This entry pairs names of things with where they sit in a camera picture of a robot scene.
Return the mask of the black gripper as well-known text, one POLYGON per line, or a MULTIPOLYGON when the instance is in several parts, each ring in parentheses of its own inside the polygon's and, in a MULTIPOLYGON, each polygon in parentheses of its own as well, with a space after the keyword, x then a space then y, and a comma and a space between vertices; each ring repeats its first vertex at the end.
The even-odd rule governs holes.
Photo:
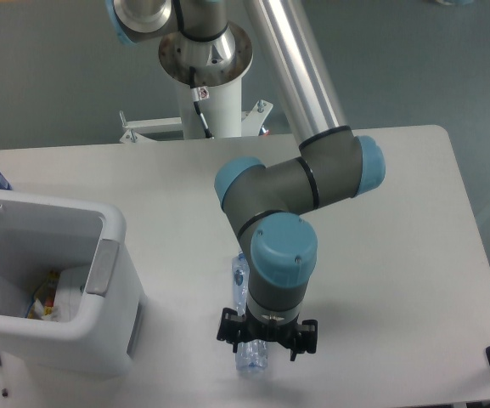
POLYGON ((248 308, 244 315, 231 308, 224 308, 217 332, 217 340, 230 344, 236 353, 240 343, 262 340, 278 343, 290 349, 290 360, 298 354, 315 354, 318 344, 318 321, 304 320, 297 325, 298 318, 279 324, 276 321, 258 320, 248 308))

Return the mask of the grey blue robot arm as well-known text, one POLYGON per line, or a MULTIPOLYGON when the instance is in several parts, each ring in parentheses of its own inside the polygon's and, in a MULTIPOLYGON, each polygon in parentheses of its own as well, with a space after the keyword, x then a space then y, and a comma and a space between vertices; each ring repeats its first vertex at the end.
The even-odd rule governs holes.
MULTIPOLYGON (((159 37, 159 60, 182 90, 179 107, 188 139, 241 133, 239 85, 252 62, 247 34, 223 1, 108 1, 125 44, 159 37)), ((245 9, 270 64, 299 155, 268 167, 255 157, 225 164, 215 191, 250 266, 243 311, 222 312, 217 339, 233 346, 278 343, 294 356, 312 354, 316 320, 300 320, 317 261, 318 239, 304 214, 381 185, 384 156, 375 141, 355 136, 341 112, 303 6, 298 1, 248 1, 245 9)))

